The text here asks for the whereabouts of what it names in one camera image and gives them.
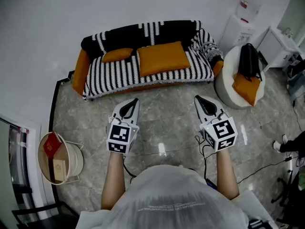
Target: black backpack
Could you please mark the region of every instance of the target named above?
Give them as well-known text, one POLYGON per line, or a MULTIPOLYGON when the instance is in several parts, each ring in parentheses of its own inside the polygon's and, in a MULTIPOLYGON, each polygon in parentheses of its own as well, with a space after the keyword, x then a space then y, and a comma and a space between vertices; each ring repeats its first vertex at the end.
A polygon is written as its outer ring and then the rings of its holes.
POLYGON ((238 72, 248 81, 251 81, 251 77, 257 77, 262 81, 261 71, 258 66, 258 53, 254 46, 250 43, 242 46, 238 72))

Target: marble floor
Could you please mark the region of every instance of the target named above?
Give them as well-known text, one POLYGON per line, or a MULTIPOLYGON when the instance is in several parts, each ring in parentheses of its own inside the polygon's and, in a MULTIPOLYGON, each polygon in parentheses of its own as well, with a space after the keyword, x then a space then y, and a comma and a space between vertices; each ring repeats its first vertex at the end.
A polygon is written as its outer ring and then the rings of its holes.
MULTIPOLYGON (((125 164, 137 175, 147 167, 170 164, 195 169, 203 176, 204 162, 194 138, 198 135, 200 121, 193 98, 195 95, 219 99, 213 83, 193 83, 136 91, 127 94, 113 94, 85 102, 73 91, 71 83, 59 89, 53 130, 66 140, 84 144, 84 168, 80 181, 57 187, 59 197, 78 213, 100 208, 101 193, 106 177, 109 152, 106 151, 105 127, 114 107, 127 99, 137 97, 141 101, 138 125, 140 134, 127 155, 125 164)), ((285 78, 278 69, 266 73, 264 97, 255 107, 242 110, 224 105, 226 112, 234 118, 238 139, 229 148, 237 181, 268 164, 282 161, 285 154, 278 154, 272 148, 274 140, 281 141, 284 133, 288 138, 297 137, 301 130, 293 111, 285 78), (247 142, 241 133, 245 128, 247 142)), ((304 96, 295 107, 301 128, 305 130, 304 96)), ((212 153, 207 147, 204 152, 212 153)), ((278 203, 271 204, 282 190, 278 177, 287 177, 289 162, 261 170, 239 184, 240 192, 250 189, 276 219, 281 209, 278 203)), ((207 177, 216 183, 215 155, 208 158, 207 177)), ((125 172, 128 187, 129 175, 125 172)))

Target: sofa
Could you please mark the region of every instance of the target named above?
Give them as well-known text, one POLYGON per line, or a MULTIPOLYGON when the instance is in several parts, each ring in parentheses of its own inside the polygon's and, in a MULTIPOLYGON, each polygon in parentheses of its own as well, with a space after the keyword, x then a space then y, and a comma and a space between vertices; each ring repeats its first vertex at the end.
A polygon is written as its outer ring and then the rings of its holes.
POLYGON ((223 54, 201 21, 159 21, 125 26, 84 38, 72 87, 84 100, 116 92, 168 84, 214 80, 222 68, 223 54), (140 76, 137 49, 180 41, 190 68, 140 76), (102 62, 107 52, 132 48, 129 58, 102 62))
MULTIPOLYGON (((251 105, 233 88, 234 75, 238 72, 242 46, 233 47, 224 58, 224 66, 215 81, 215 89, 219 98, 229 107, 242 109, 251 105)), ((255 104, 264 96, 266 77, 261 71, 262 81, 256 92, 255 104)))

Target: faucet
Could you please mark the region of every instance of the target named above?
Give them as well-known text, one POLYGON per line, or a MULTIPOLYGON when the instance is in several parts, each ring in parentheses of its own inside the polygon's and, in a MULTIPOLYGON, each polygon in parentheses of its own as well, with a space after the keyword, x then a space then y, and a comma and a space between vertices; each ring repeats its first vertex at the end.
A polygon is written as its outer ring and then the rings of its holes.
POLYGON ((282 31, 282 34, 290 38, 292 36, 292 31, 289 27, 287 27, 285 30, 282 31))

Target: forearm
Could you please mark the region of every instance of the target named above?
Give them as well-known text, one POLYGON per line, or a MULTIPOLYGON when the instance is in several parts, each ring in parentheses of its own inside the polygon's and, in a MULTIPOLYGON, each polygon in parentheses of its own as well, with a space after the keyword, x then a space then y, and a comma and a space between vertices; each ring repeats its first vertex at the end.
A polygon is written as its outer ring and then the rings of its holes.
POLYGON ((229 200, 239 195, 238 185, 234 174, 228 149, 219 151, 217 156, 217 191, 229 200))
POLYGON ((110 153, 107 176, 102 192, 101 209, 111 210, 125 192, 123 155, 110 153))

